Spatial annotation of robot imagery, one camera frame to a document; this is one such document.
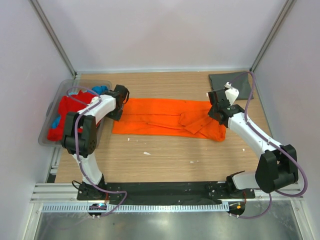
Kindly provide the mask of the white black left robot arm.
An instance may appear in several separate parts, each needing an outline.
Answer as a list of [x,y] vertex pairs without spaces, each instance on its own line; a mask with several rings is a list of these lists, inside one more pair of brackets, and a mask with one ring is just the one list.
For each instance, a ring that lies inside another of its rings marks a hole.
[[83,104],[84,108],[66,114],[61,145],[76,160],[82,174],[77,199],[104,200],[111,192],[107,190],[95,156],[98,144],[97,124],[105,117],[120,120],[130,92],[119,84],[113,90],[107,89],[101,94],[86,87],[83,89],[93,95],[89,103],[76,99],[70,94],[70,89],[66,92],[68,98]]

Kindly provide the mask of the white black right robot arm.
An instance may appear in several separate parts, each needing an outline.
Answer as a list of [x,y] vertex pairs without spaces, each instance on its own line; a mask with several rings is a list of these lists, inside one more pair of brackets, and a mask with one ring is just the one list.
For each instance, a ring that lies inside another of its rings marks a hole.
[[258,157],[254,172],[240,171],[227,177],[226,194],[237,198],[244,189],[260,189],[268,194],[295,184],[299,179],[295,148],[275,141],[248,117],[240,105],[231,104],[238,94],[232,89],[207,93],[211,104],[208,116],[241,137]]

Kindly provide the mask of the orange t shirt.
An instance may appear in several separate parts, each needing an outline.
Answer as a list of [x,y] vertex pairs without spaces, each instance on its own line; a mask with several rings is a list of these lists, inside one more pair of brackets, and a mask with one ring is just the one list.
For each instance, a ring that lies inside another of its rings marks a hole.
[[132,98],[113,125],[118,135],[176,136],[223,142],[226,127],[209,117],[208,101]]

